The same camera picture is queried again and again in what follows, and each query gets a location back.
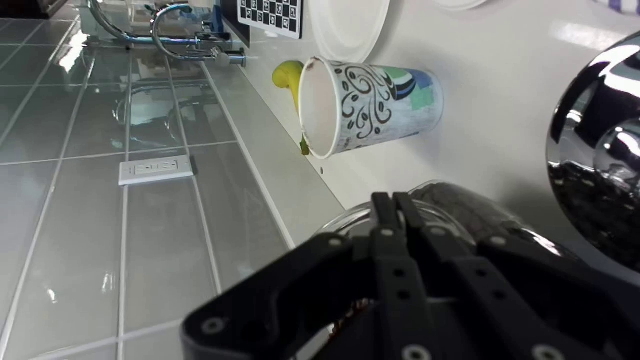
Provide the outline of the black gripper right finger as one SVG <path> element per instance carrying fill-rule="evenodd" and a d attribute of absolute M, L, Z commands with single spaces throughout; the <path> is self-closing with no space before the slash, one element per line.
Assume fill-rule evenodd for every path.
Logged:
<path fill-rule="evenodd" d="M 428 351 L 450 360 L 640 360 L 640 287 L 567 253 L 529 261 L 412 256 L 426 290 Z"/>

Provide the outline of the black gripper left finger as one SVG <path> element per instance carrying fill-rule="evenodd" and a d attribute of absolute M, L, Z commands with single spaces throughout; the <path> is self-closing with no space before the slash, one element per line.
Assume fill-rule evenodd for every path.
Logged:
<path fill-rule="evenodd" d="M 404 360 L 428 350 L 428 305 L 408 240 L 420 230 L 404 193 L 371 196 L 374 226 L 320 231 L 190 311 L 183 360 L 292 360 L 341 328 L 309 360 Z"/>

